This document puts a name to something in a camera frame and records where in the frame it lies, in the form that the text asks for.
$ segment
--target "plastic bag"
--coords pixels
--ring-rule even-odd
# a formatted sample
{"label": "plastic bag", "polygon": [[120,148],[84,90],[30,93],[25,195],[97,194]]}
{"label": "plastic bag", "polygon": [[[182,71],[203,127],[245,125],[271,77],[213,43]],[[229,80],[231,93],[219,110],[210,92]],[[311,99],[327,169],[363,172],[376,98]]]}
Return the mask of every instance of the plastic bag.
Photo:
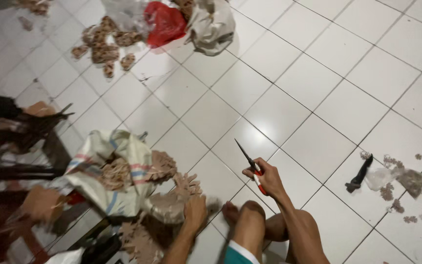
{"label": "plastic bag", "polygon": [[101,0],[108,15],[121,31],[136,31],[147,36],[152,29],[144,21],[144,9],[150,0]]}
{"label": "plastic bag", "polygon": [[400,176],[401,170],[395,168],[393,170],[381,168],[374,171],[369,170],[364,178],[367,186],[373,190],[378,191],[387,183],[392,182],[396,177]]}
{"label": "plastic bag", "polygon": [[397,178],[397,181],[407,189],[413,198],[417,198],[422,192],[422,174],[418,171],[405,170]]}
{"label": "plastic bag", "polygon": [[144,20],[154,28],[149,32],[147,40],[152,48],[166,45],[172,40],[185,36],[187,23],[179,9],[153,1],[144,10]]}
{"label": "plastic bag", "polygon": [[235,21],[225,0],[195,0],[187,27],[196,51],[216,56],[232,43]]}

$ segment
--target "hand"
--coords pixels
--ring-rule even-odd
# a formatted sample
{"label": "hand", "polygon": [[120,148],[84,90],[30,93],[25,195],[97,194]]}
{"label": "hand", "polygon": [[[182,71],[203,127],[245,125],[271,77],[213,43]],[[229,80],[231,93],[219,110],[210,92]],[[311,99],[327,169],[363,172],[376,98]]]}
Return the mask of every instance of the hand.
{"label": "hand", "polygon": [[183,214],[185,215],[185,228],[193,233],[198,232],[207,216],[206,196],[193,195],[185,205]]}
{"label": "hand", "polygon": [[[284,190],[283,183],[281,183],[278,168],[269,165],[262,158],[254,159],[254,161],[260,166],[263,173],[263,176],[257,175],[257,177],[266,193],[273,199],[277,199],[281,197],[281,195],[284,195],[286,191]],[[254,170],[252,168],[246,168],[242,171],[242,174],[253,180]]]}

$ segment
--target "white tile floor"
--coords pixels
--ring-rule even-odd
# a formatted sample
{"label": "white tile floor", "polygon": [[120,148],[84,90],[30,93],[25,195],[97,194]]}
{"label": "white tile floor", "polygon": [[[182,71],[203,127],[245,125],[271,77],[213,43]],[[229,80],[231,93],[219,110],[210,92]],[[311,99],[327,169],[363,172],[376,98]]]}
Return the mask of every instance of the white tile floor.
{"label": "white tile floor", "polygon": [[[414,200],[394,183],[405,213],[388,214],[390,202],[366,185],[352,194],[344,187],[361,150],[374,154],[372,168],[389,154],[422,171],[414,157],[422,155],[422,0],[231,0],[236,35],[222,54],[193,53],[184,39],[155,50],[139,43],[128,48],[136,64],[129,72],[116,64],[112,80],[89,55],[69,53],[104,15],[101,1],[51,3],[46,19],[0,11],[0,94],[23,107],[73,102],[72,125],[59,131],[70,154],[92,129],[148,131],[148,145],[167,151],[180,172],[197,173],[207,194],[256,200],[270,217],[278,207],[241,175],[248,164],[236,138],[278,166],[294,205],[316,219],[332,264],[422,263],[422,221],[402,219],[422,213],[422,195]],[[20,15],[34,19],[32,32]],[[215,263],[227,230],[217,214],[189,263]],[[266,253],[280,260],[286,248],[272,243]]]}

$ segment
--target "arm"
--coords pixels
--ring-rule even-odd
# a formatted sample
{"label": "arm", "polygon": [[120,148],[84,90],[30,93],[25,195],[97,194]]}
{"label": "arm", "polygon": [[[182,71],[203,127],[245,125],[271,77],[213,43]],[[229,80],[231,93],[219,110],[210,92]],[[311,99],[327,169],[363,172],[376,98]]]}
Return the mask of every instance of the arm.
{"label": "arm", "polygon": [[206,218],[206,196],[195,196],[185,205],[185,222],[161,264],[185,264],[188,253]]}
{"label": "arm", "polygon": [[[310,219],[314,221],[313,225],[307,223],[307,218],[301,219],[300,210],[294,208],[291,199],[284,190],[278,169],[261,158],[256,159],[255,162],[264,173],[263,176],[258,176],[262,187],[276,201],[284,218],[297,263],[330,264],[323,252],[318,230],[316,232],[310,230],[310,228],[317,229],[317,224],[312,217]],[[243,174],[253,177],[253,172],[250,171],[250,168],[245,169]]]}

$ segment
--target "green shorts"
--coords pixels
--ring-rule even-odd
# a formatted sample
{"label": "green shorts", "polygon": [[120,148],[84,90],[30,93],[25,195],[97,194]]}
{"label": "green shorts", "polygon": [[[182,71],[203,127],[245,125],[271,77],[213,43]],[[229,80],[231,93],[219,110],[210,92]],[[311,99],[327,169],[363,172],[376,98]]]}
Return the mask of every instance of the green shorts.
{"label": "green shorts", "polygon": [[256,257],[233,240],[227,246],[224,264],[260,264]]}

